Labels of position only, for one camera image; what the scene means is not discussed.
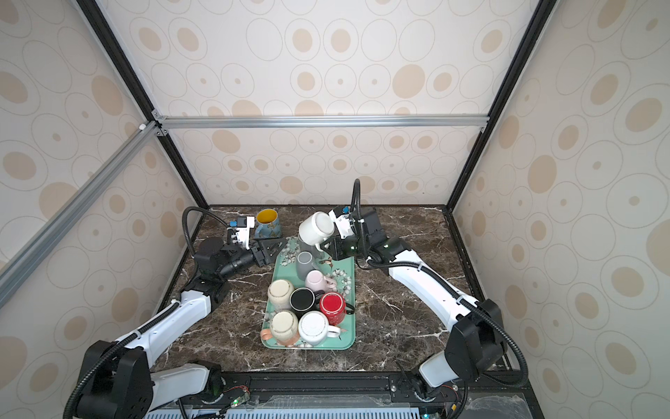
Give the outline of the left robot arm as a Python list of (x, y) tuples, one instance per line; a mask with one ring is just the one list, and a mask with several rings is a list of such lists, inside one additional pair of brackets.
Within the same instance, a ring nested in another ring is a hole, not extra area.
[(197, 396), (214, 404), (223, 397), (225, 380), (219, 365), (192, 361), (181, 368), (155, 373), (160, 356), (198, 321), (216, 310), (230, 289), (230, 278), (253, 266), (273, 265), (287, 241), (282, 237), (252, 238), (238, 223), (224, 237), (195, 245), (188, 216), (198, 212), (217, 219), (208, 209), (190, 206), (181, 224), (195, 273), (179, 299), (115, 341), (92, 344), (82, 362), (78, 382), (64, 409), (65, 418), (143, 418), (151, 410), (181, 398)]

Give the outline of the blue butterfly mug yellow inside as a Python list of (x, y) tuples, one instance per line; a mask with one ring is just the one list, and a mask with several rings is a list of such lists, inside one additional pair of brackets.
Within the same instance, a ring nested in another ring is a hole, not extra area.
[(263, 209), (256, 215), (255, 239), (282, 237), (282, 226), (274, 209)]

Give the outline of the white mug red inside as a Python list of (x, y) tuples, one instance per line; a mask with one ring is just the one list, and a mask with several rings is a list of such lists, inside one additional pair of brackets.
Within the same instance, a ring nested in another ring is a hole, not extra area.
[(321, 251), (321, 244), (324, 244), (334, 231), (335, 225), (329, 215), (323, 211), (317, 211), (301, 223), (298, 235), (302, 242)]

